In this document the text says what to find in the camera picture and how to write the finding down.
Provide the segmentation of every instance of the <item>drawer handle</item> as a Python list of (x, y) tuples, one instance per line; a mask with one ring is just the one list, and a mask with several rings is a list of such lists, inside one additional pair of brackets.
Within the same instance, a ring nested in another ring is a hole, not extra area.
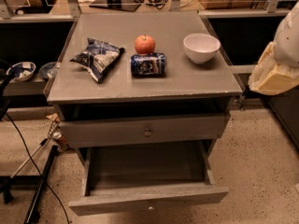
[(155, 208), (152, 206), (151, 202), (149, 202), (149, 211), (153, 211)]
[(144, 135), (145, 135), (146, 137), (151, 137), (151, 135), (152, 135), (152, 131), (151, 131), (151, 129), (147, 128), (147, 129), (144, 131)]

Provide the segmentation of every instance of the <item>white bowl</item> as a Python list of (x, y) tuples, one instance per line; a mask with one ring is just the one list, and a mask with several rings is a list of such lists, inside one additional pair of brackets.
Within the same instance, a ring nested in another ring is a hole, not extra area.
[(185, 53), (194, 63), (211, 60), (220, 47), (221, 42), (212, 35), (191, 34), (184, 38)]
[(59, 71), (59, 66), (57, 62), (46, 63), (40, 67), (38, 74), (46, 80), (54, 78)]
[(36, 65), (31, 62), (22, 62), (12, 65), (7, 70), (7, 75), (14, 72), (14, 79), (18, 81), (26, 81), (33, 77), (36, 70)]

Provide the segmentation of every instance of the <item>floor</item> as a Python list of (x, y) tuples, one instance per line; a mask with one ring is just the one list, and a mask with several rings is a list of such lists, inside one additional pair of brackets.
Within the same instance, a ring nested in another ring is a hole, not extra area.
[[(47, 136), (50, 120), (45, 117), (51, 112), (50, 108), (29, 113), (8, 110), (31, 152)], [(209, 157), (216, 183), (230, 190), (221, 203), (77, 217), (68, 202), (79, 199), (82, 166), (71, 150), (60, 150), (49, 185), (73, 224), (299, 223), (299, 193), (295, 188), (299, 183), (299, 155), (292, 140), (265, 105), (249, 105), (245, 111), (235, 108), (231, 114), (224, 135)], [(53, 144), (47, 143), (34, 156), (41, 170)], [(7, 119), (0, 122), (0, 146), (0, 175), (12, 175), (27, 154)], [(36, 169), (30, 162), (19, 175), (36, 175)], [(13, 188), (11, 193), (14, 196), (11, 203), (0, 200), (0, 223), (24, 223), (34, 189)], [(49, 189), (43, 193), (38, 210), (41, 215), (38, 223), (67, 223), (62, 207)]]

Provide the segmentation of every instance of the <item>tin can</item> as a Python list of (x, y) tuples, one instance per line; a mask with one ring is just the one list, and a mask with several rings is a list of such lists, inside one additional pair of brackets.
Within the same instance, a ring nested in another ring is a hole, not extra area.
[(133, 75), (164, 75), (165, 67), (166, 58), (162, 53), (135, 54), (131, 57)]
[(62, 150), (69, 149), (66, 139), (64, 138), (63, 133), (61, 131), (55, 131), (52, 135), (52, 138), (55, 140), (57, 145), (59, 145)]

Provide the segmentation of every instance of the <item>closed drawer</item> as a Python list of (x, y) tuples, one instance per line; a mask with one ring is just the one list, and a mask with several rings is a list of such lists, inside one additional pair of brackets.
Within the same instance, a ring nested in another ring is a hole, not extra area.
[(220, 138), (229, 113), (65, 121), (71, 147), (99, 147)]
[(200, 141), (89, 148), (82, 197), (69, 203), (79, 216), (200, 203), (218, 203)]

